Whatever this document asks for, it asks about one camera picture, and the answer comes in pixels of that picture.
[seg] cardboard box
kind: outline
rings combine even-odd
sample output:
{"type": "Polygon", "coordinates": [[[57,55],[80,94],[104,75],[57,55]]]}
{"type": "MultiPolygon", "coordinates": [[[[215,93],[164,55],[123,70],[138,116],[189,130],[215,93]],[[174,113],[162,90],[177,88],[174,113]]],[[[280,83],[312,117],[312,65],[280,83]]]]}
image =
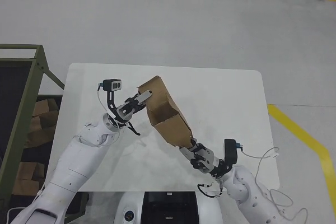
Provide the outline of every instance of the cardboard box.
{"type": "Polygon", "coordinates": [[[58,106],[54,99],[41,100],[36,102],[32,116],[38,116],[53,110],[58,110],[58,106]]]}
{"type": "Polygon", "coordinates": [[[161,77],[155,76],[138,90],[141,93],[152,91],[152,96],[146,101],[147,114],[151,125],[165,141],[173,146],[191,147],[192,131],[161,77]]]}
{"type": "Polygon", "coordinates": [[[24,148],[32,148],[41,146],[42,144],[51,142],[55,136],[56,125],[50,128],[44,128],[27,134],[24,148]]]}
{"type": "Polygon", "coordinates": [[[37,162],[20,162],[12,189],[14,195],[35,196],[42,187],[45,166],[37,162]]]}
{"type": "Polygon", "coordinates": [[[30,129],[29,129],[29,133],[31,132],[36,132],[37,130],[41,130],[41,121],[40,121],[40,117],[36,116],[34,118],[31,119],[31,123],[30,123],[30,129]]]}
{"type": "Polygon", "coordinates": [[[38,181],[34,180],[15,180],[15,184],[12,189],[14,195],[36,196],[40,190],[38,181]]]}
{"type": "Polygon", "coordinates": [[[35,180],[45,177],[45,165],[38,162],[20,162],[16,179],[35,180]]]}

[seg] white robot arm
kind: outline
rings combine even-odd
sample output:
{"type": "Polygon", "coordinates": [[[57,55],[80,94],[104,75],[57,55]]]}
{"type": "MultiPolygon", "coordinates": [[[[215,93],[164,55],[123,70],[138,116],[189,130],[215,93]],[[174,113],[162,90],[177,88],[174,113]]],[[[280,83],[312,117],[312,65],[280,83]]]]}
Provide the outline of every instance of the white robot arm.
{"type": "MultiPolygon", "coordinates": [[[[255,176],[247,168],[233,165],[237,162],[237,149],[242,145],[236,143],[234,139],[226,139],[225,158],[222,160],[216,158],[209,148],[196,142],[196,139],[192,139],[193,147],[183,147],[180,151],[195,169],[205,174],[209,173],[215,178],[220,184],[219,195],[222,194],[223,187],[227,189],[228,195],[236,201],[239,210],[249,223],[290,223],[284,218],[284,211],[279,211],[272,202],[269,190],[255,181],[255,176]]],[[[205,194],[200,189],[201,186],[206,185],[198,185],[198,189],[205,194]]]]}
{"type": "Polygon", "coordinates": [[[70,202],[100,166],[120,128],[129,123],[128,128],[138,134],[129,120],[145,107],[144,102],[152,95],[151,92],[136,94],[116,108],[113,91],[121,89],[121,81],[104,80],[99,83],[100,87],[108,92],[109,109],[114,115],[105,113],[96,124],[86,124],[73,137],[62,153],[51,181],[38,193],[33,203],[16,216],[12,224],[63,224],[70,202]]]}

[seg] white table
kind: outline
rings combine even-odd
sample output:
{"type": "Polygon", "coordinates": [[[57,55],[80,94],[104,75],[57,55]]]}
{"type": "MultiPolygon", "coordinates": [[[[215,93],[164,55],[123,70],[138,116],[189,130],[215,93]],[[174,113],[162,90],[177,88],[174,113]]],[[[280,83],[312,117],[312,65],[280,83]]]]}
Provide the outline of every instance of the white table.
{"type": "MultiPolygon", "coordinates": [[[[66,79],[49,175],[72,137],[104,113],[97,99],[99,82],[122,80],[122,90],[115,93],[116,105],[120,105],[155,75],[162,77],[193,136],[217,157],[223,158],[225,138],[236,139],[244,145],[244,152],[253,156],[262,156],[273,147],[263,81],[257,71],[74,63],[66,79]]],[[[105,101],[106,92],[101,90],[100,97],[105,101]]],[[[150,125],[145,109],[131,122],[142,135],[125,130],[80,191],[198,191],[197,184],[212,182],[209,174],[193,169],[177,148],[164,141],[150,125]]],[[[238,164],[253,174],[258,162],[238,153],[238,164]]],[[[279,188],[274,158],[262,162],[258,179],[268,188],[279,188]]]]}

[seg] cable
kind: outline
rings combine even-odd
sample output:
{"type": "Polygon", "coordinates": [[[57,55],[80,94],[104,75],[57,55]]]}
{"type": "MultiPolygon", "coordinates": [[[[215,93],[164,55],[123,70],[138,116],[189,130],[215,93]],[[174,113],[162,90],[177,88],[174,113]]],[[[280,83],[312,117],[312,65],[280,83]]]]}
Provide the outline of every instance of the cable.
{"type": "Polygon", "coordinates": [[[251,157],[251,158],[261,158],[261,159],[263,159],[263,158],[269,158],[269,157],[270,157],[270,156],[266,156],[266,157],[250,156],[250,155],[246,154],[242,149],[241,149],[241,153],[243,153],[245,156],[247,156],[247,157],[251,157]]]}
{"type": "Polygon", "coordinates": [[[15,209],[25,209],[26,207],[16,207],[16,208],[10,208],[8,211],[7,211],[7,215],[6,215],[6,224],[9,224],[9,214],[12,210],[15,210],[15,209]]]}
{"type": "Polygon", "coordinates": [[[120,127],[119,127],[119,124],[118,124],[118,122],[116,121],[116,119],[115,119],[115,115],[112,113],[112,111],[109,111],[109,110],[106,109],[106,107],[103,105],[103,103],[102,103],[102,101],[101,101],[101,99],[100,99],[100,95],[99,95],[99,91],[98,91],[98,90],[97,90],[97,98],[98,98],[98,100],[99,100],[101,106],[103,107],[103,109],[105,109],[105,111],[111,116],[112,120],[116,123],[116,126],[117,126],[117,128],[118,128],[118,137],[117,137],[117,139],[115,139],[115,140],[114,140],[113,142],[111,142],[110,144],[106,144],[106,145],[104,145],[104,146],[110,146],[111,144],[115,143],[115,142],[119,139],[119,137],[120,137],[120,133],[121,133],[121,131],[120,131],[120,127]]]}
{"type": "Polygon", "coordinates": [[[284,219],[286,219],[286,220],[288,220],[288,221],[293,221],[301,211],[305,210],[305,211],[306,211],[306,218],[305,218],[304,224],[306,224],[306,222],[307,222],[307,218],[308,218],[308,216],[309,216],[309,212],[308,212],[307,208],[301,208],[298,212],[295,213],[295,215],[294,215],[293,218],[288,218],[288,217],[286,217],[285,214],[284,214],[284,211],[283,211],[283,210],[280,210],[280,209],[278,208],[278,206],[286,207],[286,208],[291,207],[291,206],[293,205],[293,200],[292,200],[287,194],[282,193],[282,192],[280,192],[279,190],[275,190],[275,189],[271,189],[271,190],[269,190],[270,197],[271,197],[271,200],[270,200],[269,198],[266,197],[267,194],[263,192],[263,190],[261,189],[261,187],[259,186],[259,184],[258,184],[258,182],[257,182],[257,180],[256,180],[257,177],[258,177],[258,173],[259,173],[259,170],[260,170],[260,164],[261,164],[262,160],[263,160],[264,158],[269,158],[270,156],[265,157],[265,155],[266,155],[268,152],[270,152],[271,150],[274,150],[274,149],[277,149],[276,152],[279,151],[279,148],[278,148],[278,147],[272,147],[271,149],[269,149],[268,151],[266,151],[266,153],[264,153],[264,155],[263,155],[262,157],[253,157],[253,156],[249,156],[249,155],[247,155],[247,156],[252,157],[252,158],[259,158],[259,159],[260,159],[259,164],[258,164],[258,169],[257,169],[256,174],[255,174],[255,184],[258,186],[258,188],[259,188],[260,193],[262,194],[262,196],[263,196],[264,198],[266,198],[267,200],[269,200],[271,203],[274,204],[274,206],[275,206],[276,209],[278,210],[279,214],[280,214],[284,219]],[[287,198],[291,201],[291,204],[289,204],[289,205],[283,205],[283,204],[278,204],[278,203],[276,203],[275,200],[274,200],[272,191],[279,192],[280,194],[282,194],[282,195],[284,195],[285,197],[287,197],[287,198]]]}

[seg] concrete floor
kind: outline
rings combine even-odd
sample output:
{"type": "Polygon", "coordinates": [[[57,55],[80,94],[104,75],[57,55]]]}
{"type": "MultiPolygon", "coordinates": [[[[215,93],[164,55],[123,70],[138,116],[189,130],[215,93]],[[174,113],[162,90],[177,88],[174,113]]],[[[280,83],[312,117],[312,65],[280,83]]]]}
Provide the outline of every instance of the concrete floor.
{"type": "MultiPolygon", "coordinates": [[[[62,81],[73,62],[258,70],[267,103],[325,145],[336,172],[335,2],[0,0],[0,43],[43,44],[62,81]]],[[[40,93],[60,90],[46,78],[40,93]]],[[[270,124],[281,148],[280,190],[295,202],[290,213],[306,207],[308,223],[335,223],[317,155],[273,118],[270,124]]],[[[95,194],[77,222],[112,223],[120,194],[95,194]]],[[[220,199],[225,222],[244,223],[227,200],[220,199]]]]}

